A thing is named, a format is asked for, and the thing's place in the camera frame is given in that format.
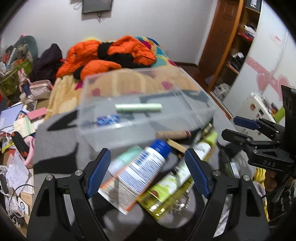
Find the green bottle cap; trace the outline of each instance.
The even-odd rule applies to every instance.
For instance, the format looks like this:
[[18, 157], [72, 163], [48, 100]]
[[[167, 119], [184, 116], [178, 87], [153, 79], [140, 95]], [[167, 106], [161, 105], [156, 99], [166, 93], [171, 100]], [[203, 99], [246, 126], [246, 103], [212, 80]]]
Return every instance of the green bottle cap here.
[[216, 143], [217, 137], [218, 133], [216, 131], [212, 131], [202, 141], [208, 143], [210, 146], [213, 146]]

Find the pink pencil case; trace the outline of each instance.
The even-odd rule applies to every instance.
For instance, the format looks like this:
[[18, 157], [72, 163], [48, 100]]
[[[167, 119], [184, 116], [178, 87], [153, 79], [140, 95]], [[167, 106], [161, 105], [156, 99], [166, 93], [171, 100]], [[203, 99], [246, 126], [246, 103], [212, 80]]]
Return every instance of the pink pencil case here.
[[40, 109], [29, 112], [27, 115], [30, 120], [34, 120], [36, 118], [43, 117], [44, 115], [46, 115], [46, 112], [47, 112], [47, 109], [45, 107], [42, 107]]

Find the light green tube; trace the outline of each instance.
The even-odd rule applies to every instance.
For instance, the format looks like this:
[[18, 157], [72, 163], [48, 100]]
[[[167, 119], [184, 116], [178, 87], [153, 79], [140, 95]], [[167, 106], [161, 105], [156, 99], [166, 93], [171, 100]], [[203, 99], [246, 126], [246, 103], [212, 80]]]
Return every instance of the light green tube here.
[[159, 103], [150, 104], [116, 104], [117, 112], [158, 112], [161, 111], [162, 105]]

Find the baseboard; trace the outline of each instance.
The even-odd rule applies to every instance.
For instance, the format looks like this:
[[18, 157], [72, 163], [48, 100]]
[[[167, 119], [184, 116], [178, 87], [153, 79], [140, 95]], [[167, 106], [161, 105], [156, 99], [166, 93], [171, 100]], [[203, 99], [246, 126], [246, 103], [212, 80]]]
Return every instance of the baseboard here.
[[190, 67], [197, 68], [197, 65], [193, 64], [193, 63], [184, 63], [184, 62], [175, 62], [175, 61], [174, 61], [174, 63], [178, 66], [190, 66]]

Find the plush toy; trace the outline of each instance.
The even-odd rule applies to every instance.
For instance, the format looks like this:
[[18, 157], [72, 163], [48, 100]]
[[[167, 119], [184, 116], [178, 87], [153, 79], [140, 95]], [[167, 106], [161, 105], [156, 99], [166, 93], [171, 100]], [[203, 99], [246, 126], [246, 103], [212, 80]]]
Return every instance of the plush toy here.
[[31, 91], [30, 91], [30, 85], [31, 81], [27, 78], [27, 75], [25, 73], [25, 70], [22, 68], [20, 71], [17, 72], [19, 76], [19, 88], [20, 92], [23, 93], [25, 92], [27, 98], [32, 98], [31, 96]]

